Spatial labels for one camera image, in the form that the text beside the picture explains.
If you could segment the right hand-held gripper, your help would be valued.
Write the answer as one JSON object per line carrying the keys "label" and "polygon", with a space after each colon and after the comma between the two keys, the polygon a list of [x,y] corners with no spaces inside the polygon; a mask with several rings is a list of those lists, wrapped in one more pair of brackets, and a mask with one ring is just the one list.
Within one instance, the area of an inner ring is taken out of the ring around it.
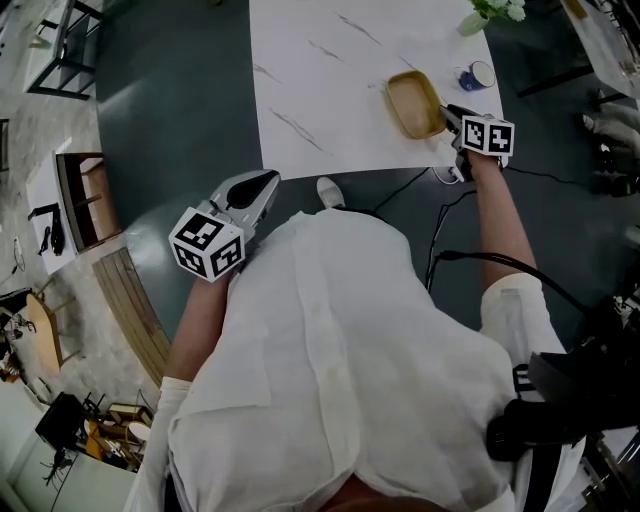
{"label": "right hand-held gripper", "polygon": [[476,152],[495,157],[500,164],[514,153],[515,125],[492,115],[463,113],[458,105],[441,105],[440,115],[445,127],[453,134],[452,148],[456,153],[455,166],[464,182],[471,182],[471,164],[468,154]]}

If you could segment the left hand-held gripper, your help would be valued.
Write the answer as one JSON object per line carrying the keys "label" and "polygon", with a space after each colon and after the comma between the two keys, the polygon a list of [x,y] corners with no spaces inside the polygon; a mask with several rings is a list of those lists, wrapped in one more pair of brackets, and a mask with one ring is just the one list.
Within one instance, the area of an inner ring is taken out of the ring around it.
{"label": "left hand-held gripper", "polygon": [[276,170],[242,173],[223,181],[198,207],[187,208],[168,237],[178,266],[210,283],[240,266],[280,181]]}

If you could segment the person's right forearm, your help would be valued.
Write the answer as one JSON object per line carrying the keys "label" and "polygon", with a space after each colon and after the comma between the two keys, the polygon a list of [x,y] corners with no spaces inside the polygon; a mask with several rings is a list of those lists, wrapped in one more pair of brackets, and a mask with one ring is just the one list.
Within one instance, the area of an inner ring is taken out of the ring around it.
{"label": "person's right forearm", "polygon": [[536,267],[534,254],[511,192],[495,157],[468,151],[481,233],[481,250]]}

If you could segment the person's left forearm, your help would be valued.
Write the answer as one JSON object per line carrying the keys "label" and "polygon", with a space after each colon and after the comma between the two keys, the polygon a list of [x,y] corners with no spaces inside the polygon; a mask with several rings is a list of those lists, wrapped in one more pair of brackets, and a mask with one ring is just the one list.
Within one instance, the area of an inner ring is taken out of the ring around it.
{"label": "person's left forearm", "polygon": [[197,279],[189,294],[171,349],[165,377],[192,382],[221,336],[231,274],[209,283]]}

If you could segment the blue enamel mug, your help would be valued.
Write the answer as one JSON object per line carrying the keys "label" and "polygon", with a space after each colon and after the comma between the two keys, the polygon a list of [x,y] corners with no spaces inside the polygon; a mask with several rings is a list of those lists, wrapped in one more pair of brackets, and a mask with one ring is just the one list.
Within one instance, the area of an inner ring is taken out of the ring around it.
{"label": "blue enamel mug", "polygon": [[489,89],[496,84],[493,68],[481,60],[472,62],[466,68],[456,68],[454,74],[461,88],[469,92]]}

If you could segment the person's right white shoe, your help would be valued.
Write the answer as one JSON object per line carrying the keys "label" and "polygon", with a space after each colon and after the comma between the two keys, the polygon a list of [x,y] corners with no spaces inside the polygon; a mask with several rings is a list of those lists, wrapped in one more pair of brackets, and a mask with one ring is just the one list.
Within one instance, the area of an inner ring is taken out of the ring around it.
{"label": "person's right white shoe", "polygon": [[316,190],[325,209],[344,208],[346,206],[341,189],[329,177],[320,177],[316,181]]}

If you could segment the white vase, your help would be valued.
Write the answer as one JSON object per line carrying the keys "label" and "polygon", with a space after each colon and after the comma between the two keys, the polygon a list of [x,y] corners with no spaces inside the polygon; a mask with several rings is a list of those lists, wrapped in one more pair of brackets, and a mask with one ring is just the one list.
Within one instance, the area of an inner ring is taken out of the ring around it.
{"label": "white vase", "polygon": [[460,22],[457,31],[462,37],[469,37],[481,32],[488,23],[488,17],[478,11],[473,11]]}

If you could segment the white flower bunch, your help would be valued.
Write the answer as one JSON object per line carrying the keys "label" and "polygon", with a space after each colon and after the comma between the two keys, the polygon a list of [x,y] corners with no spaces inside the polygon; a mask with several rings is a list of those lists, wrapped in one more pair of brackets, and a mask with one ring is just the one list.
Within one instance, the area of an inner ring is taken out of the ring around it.
{"label": "white flower bunch", "polygon": [[483,18],[502,17],[515,22],[526,18],[525,0],[469,0],[473,9]]}

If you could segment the grey marble table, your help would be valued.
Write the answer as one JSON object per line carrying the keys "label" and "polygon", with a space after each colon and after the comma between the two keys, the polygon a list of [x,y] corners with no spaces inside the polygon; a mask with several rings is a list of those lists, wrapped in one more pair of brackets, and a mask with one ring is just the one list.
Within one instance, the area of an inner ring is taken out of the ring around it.
{"label": "grey marble table", "polygon": [[588,17],[576,19],[559,0],[585,50],[596,77],[623,95],[640,100],[640,50],[636,50],[610,14],[580,0]]}

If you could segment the curved wooden platform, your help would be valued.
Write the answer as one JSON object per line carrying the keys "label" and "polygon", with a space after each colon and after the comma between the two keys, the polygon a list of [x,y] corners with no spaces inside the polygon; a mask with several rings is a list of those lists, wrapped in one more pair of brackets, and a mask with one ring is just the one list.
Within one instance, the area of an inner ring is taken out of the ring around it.
{"label": "curved wooden platform", "polygon": [[105,299],[129,346],[157,387],[168,361],[170,342],[143,289],[126,248],[93,264]]}

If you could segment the black handheld device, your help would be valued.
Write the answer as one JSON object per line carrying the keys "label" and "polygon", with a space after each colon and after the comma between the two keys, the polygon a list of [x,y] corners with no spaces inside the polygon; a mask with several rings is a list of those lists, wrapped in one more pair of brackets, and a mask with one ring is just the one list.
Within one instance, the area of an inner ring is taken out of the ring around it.
{"label": "black handheld device", "polygon": [[51,250],[55,256],[61,256],[65,248],[65,234],[61,221],[61,211],[58,203],[52,203],[45,206],[34,208],[28,215],[27,219],[43,215],[51,215],[51,225],[45,228],[43,241],[38,251],[38,255],[42,255],[47,250]]}

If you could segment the white side table wooden shelf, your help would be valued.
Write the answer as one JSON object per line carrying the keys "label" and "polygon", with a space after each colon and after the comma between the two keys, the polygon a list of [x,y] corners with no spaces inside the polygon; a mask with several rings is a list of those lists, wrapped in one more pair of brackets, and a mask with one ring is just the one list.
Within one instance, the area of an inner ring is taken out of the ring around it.
{"label": "white side table wooden shelf", "polygon": [[[28,215],[36,207],[60,206],[64,251],[61,256],[51,250],[39,255],[48,275],[121,233],[100,152],[52,152],[28,178],[26,194]],[[34,228],[39,251],[51,215],[28,222]]]}

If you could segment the round white stool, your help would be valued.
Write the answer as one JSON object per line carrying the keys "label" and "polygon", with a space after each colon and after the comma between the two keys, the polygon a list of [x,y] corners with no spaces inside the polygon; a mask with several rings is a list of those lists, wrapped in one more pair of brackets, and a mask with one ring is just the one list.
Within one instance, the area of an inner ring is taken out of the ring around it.
{"label": "round white stool", "polygon": [[126,425],[125,439],[135,454],[142,454],[150,438],[151,429],[143,422],[132,421]]}

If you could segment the black equipment bag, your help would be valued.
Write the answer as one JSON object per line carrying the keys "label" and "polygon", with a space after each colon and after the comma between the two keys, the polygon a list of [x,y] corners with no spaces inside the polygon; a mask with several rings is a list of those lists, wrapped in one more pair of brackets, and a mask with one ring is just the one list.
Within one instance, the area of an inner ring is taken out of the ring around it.
{"label": "black equipment bag", "polygon": [[573,445],[601,431],[640,429],[640,307],[610,299],[588,315],[592,332],[567,354],[531,355],[524,389],[487,429],[497,461],[527,450]]}

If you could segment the black frame table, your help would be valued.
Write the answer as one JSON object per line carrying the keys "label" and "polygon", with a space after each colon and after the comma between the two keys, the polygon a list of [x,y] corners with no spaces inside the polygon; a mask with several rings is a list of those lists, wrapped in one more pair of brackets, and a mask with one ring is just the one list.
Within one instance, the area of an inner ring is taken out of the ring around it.
{"label": "black frame table", "polygon": [[84,0],[55,0],[30,42],[23,91],[89,100],[102,21],[103,13]]}

